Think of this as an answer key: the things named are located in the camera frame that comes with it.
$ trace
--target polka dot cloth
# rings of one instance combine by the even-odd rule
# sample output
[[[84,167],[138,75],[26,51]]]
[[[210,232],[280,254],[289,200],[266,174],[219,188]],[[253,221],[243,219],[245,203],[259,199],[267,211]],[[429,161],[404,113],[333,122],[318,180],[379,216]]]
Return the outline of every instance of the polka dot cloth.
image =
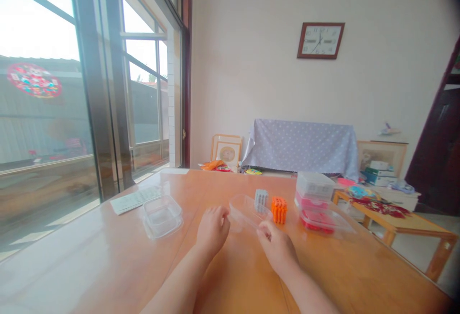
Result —
[[[358,148],[351,125],[256,119],[243,166],[341,173],[358,180]]]

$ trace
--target brown clock frame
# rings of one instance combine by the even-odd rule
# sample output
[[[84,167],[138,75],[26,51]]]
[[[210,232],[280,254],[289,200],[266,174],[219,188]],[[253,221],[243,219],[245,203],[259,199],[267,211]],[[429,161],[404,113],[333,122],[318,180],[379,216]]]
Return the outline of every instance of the brown clock frame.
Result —
[[[341,27],[340,35],[337,40],[337,48],[335,49],[335,54],[333,55],[320,55],[320,54],[302,54],[303,42],[305,40],[305,32],[307,31],[308,26],[326,26],[326,27]],[[306,58],[306,59],[337,59],[337,54],[339,53],[340,43],[342,41],[342,35],[345,29],[345,22],[304,22],[302,24],[302,32],[300,33],[300,42],[299,50],[297,51],[297,58]]]

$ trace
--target orange plastic block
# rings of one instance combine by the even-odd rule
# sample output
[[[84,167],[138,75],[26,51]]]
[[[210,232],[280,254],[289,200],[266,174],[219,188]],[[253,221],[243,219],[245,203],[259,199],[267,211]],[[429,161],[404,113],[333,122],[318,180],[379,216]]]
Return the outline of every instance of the orange plastic block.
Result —
[[[288,204],[281,197],[272,198],[272,214],[273,222],[284,224],[286,223],[286,213],[288,212]]]

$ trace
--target human arm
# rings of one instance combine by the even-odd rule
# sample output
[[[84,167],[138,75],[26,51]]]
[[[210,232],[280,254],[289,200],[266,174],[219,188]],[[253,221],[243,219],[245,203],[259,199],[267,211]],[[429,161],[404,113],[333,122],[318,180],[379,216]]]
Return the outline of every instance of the human arm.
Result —
[[[339,313],[320,287],[299,265],[289,236],[271,221],[263,221],[257,230],[260,244],[273,267],[288,287],[301,313]]]
[[[191,313],[201,279],[227,239],[230,222],[224,206],[207,208],[188,251],[141,313]]]

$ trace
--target white wall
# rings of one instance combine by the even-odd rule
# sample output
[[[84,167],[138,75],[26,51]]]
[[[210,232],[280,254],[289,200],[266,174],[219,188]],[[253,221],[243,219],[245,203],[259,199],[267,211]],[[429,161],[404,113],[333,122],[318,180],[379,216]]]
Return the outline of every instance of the white wall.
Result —
[[[352,124],[409,143],[406,173],[459,36],[453,0],[193,0],[191,166],[254,118]],[[337,60],[297,59],[303,22],[345,22]]]

